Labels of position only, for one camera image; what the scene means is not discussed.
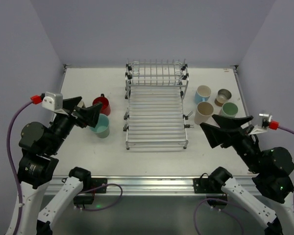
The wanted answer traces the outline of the light green tumbler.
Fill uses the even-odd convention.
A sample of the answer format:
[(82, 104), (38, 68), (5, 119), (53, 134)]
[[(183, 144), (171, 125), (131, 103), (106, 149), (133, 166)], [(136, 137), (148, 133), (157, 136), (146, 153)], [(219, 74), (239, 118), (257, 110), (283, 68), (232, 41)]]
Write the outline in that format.
[(237, 113), (238, 113), (237, 105), (232, 102), (227, 102), (222, 105), (219, 115), (234, 118)]

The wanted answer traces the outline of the red mug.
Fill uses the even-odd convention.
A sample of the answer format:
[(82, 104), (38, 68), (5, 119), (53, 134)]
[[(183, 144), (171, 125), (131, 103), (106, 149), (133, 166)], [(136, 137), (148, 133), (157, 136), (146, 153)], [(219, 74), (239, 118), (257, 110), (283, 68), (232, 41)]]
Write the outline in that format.
[(102, 104), (100, 113), (104, 114), (106, 116), (109, 116), (110, 113), (111, 113), (110, 103), (109, 103), (109, 100), (105, 97), (104, 94), (100, 94), (99, 97), (95, 98), (93, 100), (92, 104), (95, 105), (95, 104), (97, 104), (99, 102)]

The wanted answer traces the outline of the sage green mug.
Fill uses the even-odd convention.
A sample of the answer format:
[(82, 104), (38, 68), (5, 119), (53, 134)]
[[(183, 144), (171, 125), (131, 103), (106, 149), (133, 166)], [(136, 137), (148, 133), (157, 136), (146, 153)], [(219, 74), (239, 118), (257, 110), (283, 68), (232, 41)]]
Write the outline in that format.
[(110, 121), (108, 116), (100, 114), (97, 125), (95, 127), (90, 127), (90, 130), (93, 131), (97, 137), (104, 139), (110, 134), (109, 125)]

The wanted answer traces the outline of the beige tumbler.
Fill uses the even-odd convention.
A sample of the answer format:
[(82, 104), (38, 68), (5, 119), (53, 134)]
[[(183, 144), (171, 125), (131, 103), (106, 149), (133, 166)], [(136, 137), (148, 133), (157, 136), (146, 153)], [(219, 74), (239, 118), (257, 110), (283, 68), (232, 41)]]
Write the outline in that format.
[(202, 101), (197, 105), (196, 114), (194, 117), (194, 123), (200, 125), (206, 122), (214, 112), (212, 104), (206, 101)]

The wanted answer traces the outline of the cream and brown cup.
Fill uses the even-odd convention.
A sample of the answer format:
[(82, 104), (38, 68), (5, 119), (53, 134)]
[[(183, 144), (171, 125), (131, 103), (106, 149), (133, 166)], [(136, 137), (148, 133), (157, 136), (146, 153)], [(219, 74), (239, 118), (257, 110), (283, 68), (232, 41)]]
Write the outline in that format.
[(220, 89), (215, 98), (215, 104), (221, 107), (232, 97), (232, 93), (227, 89)]

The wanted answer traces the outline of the light blue mug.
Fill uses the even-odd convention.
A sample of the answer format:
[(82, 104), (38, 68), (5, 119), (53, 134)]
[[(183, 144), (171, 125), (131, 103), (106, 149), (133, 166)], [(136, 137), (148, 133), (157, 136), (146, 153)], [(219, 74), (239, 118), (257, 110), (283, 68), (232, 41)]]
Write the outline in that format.
[(206, 102), (209, 100), (210, 95), (211, 95), (210, 87), (206, 85), (201, 85), (196, 90), (194, 101), (196, 104), (199, 104), (201, 102)]

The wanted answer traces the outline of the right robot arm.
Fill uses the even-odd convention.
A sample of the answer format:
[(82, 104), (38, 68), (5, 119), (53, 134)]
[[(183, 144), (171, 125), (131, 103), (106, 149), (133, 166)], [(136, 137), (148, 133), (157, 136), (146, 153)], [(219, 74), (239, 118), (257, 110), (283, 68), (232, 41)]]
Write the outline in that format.
[(294, 184), (290, 174), (294, 163), (289, 151), (284, 147), (261, 150), (258, 134), (281, 129), (270, 114), (260, 114), (259, 125), (242, 125), (250, 122), (253, 116), (225, 117), (213, 115), (216, 126), (201, 123), (210, 146), (215, 148), (233, 147), (246, 164), (248, 170), (255, 174), (252, 178), (256, 189), (267, 198), (266, 206), (249, 193), (225, 168), (218, 167), (208, 175), (206, 185), (213, 191), (221, 191), (232, 197), (249, 212), (263, 227), (267, 235), (294, 235)]

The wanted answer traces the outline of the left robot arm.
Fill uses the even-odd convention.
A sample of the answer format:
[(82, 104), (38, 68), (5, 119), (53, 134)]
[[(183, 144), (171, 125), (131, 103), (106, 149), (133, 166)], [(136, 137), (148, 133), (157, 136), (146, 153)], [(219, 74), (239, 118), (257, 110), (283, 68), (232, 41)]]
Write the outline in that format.
[[(55, 155), (73, 127), (95, 127), (98, 123), (102, 103), (85, 107), (79, 106), (81, 101), (80, 96), (62, 99), (44, 93), (33, 96), (12, 117), (6, 149), (17, 186), (17, 198), (6, 232), (8, 235), (52, 234), (53, 224), (73, 198), (79, 192), (90, 189), (90, 171), (75, 167), (69, 172), (64, 187), (45, 209), (40, 209), (59, 162)], [(23, 156), (16, 168), (11, 155), (11, 131), (17, 116), (31, 104), (41, 104), (45, 109), (53, 111), (55, 116), (49, 126), (36, 121), (24, 126), (19, 141)]]

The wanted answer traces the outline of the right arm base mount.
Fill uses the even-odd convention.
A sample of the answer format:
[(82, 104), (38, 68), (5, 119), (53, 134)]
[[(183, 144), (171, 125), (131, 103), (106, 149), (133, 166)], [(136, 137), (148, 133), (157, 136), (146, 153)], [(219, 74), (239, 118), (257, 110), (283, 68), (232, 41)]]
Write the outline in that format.
[(225, 209), (227, 204), (225, 202), (216, 201), (216, 199), (228, 201), (227, 194), (223, 193), (220, 189), (213, 189), (211, 187), (208, 173), (203, 173), (200, 177), (193, 178), (193, 188), (195, 194), (205, 194), (205, 197), (209, 199), (207, 204), (213, 209)]

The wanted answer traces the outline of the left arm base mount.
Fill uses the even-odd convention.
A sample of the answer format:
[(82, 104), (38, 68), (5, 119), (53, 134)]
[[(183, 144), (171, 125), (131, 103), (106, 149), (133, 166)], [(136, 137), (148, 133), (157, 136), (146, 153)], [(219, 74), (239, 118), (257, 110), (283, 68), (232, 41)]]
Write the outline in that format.
[[(90, 184), (86, 188), (84, 188), (83, 191), (85, 191), (87, 189), (97, 188), (97, 187), (105, 185), (107, 183), (108, 183), (107, 178), (91, 178)], [(93, 190), (91, 192), (78, 194), (73, 199), (73, 204), (76, 207), (85, 209), (87, 205), (93, 204), (96, 194), (104, 194), (104, 193), (106, 193), (106, 187), (103, 187), (103, 188), (100, 188), (97, 190)]]

